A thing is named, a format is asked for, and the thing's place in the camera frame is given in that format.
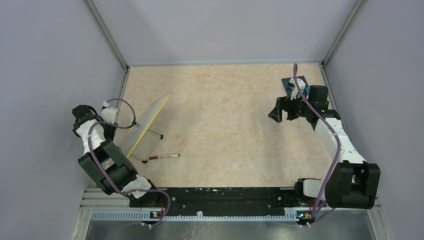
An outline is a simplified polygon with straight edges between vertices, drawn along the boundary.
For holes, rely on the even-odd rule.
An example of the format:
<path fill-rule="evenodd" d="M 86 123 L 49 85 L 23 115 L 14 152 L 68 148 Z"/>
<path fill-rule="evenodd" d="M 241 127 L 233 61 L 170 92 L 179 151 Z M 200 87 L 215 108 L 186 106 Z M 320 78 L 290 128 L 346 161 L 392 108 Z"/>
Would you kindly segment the white marker pen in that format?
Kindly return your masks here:
<path fill-rule="evenodd" d="M 180 154 L 169 154 L 169 155 L 160 155 L 160 156 L 151 156 L 148 158 L 149 161 L 151 160 L 158 160 L 158 159 L 168 159 L 168 158 L 177 158 L 180 157 Z"/>

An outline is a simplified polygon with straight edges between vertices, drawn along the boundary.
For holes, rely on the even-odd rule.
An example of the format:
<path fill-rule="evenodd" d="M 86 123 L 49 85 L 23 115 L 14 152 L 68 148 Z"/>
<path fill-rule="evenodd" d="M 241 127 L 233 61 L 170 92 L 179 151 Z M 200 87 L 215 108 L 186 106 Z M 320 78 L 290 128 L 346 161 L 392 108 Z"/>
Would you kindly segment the yellow framed whiteboard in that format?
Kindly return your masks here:
<path fill-rule="evenodd" d="M 164 135 L 151 130 L 150 127 L 170 97 L 171 94 L 168 93 L 156 100 L 148 106 L 141 117 L 136 119 L 135 126 L 131 128 L 129 134 L 120 145 L 122 152 L 127 158 L 135 159 L 146 164 L 153 156 Z"/>

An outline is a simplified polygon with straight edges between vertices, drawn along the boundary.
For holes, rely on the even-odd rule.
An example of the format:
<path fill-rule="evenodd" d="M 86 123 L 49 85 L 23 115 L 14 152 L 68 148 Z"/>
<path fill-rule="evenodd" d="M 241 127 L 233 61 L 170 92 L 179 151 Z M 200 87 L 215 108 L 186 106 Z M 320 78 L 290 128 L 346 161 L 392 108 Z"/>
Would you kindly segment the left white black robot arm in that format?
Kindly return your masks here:
<path fill-rule="evenodd" d="M 73 133 L 82 140 L 84 152 L 78 164 L 105 194 L 114 193 L 141 200 L 149 207 L 160 202 L 153 183 L 138 174 L 127 155 L 114 142 L 118 125 L 113 122 L 117 109 L 103 107 L 101 113 L 90 105 L 72 110 Z"/>

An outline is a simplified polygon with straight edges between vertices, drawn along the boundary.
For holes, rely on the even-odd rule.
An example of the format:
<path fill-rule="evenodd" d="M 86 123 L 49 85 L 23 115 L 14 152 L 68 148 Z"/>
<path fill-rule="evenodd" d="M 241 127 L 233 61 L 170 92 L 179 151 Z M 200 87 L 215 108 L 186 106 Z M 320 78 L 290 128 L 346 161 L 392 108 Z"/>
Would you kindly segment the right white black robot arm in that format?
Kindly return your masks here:
<path fill-rule="evenodd" d="M 346 134 L 338 112 L 329 108 L 328 88 L 311 85 L 301 97 L 293 83 L 285 83 L 287 96 L 278 97 L 268 117 L 280 123 L 283 112 L 287 120 L 305 118 L 321 138 L 333 158 L 330 173 L 324 180 L 303 179 L 302 187 L 293 192 L 299 206 L 307 206 L 313 199 L 326 202 L 332 208 L 371 209 L 374 207 L 381 175 L 379 166 L 368 163 L 355 149 Z"/>

